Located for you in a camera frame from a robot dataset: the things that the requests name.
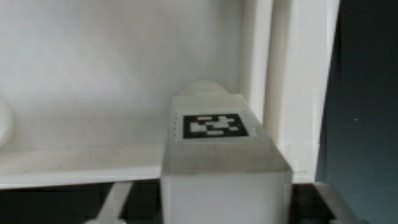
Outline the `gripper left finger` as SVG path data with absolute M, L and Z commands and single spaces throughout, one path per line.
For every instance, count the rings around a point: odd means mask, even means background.
M 160 224 L 156 181 L 115 182 L 97 215 L 83 224 Z

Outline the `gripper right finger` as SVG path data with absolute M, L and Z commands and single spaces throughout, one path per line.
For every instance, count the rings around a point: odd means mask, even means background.
M 293 185 L 289 224 L 369 224 L 359 219 L 335 189 L 325 183 Z

